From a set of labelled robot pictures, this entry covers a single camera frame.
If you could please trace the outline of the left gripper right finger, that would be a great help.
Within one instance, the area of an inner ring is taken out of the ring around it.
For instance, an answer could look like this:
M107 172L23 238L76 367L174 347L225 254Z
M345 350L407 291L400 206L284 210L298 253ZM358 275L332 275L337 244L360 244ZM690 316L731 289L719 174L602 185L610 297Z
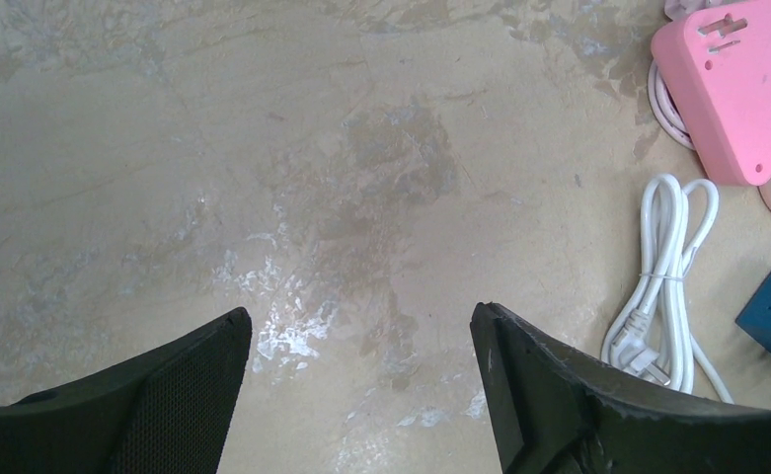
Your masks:
M672 391L496 303L470 322L505 473L771 473L771 411Z

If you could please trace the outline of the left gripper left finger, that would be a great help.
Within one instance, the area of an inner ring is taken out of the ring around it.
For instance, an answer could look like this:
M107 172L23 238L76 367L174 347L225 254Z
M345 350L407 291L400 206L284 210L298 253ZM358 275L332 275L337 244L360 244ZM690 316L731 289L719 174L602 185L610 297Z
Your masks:
M175 341L0 406L0 473L214 473L243 382L243 307Z

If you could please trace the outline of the pink triangular power strip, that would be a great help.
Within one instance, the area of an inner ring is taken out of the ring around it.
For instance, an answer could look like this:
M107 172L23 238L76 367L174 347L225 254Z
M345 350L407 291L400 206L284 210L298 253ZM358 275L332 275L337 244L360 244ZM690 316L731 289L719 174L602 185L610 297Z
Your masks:
M664 131L725 186L771 179L771 0L667 1L649 101Z

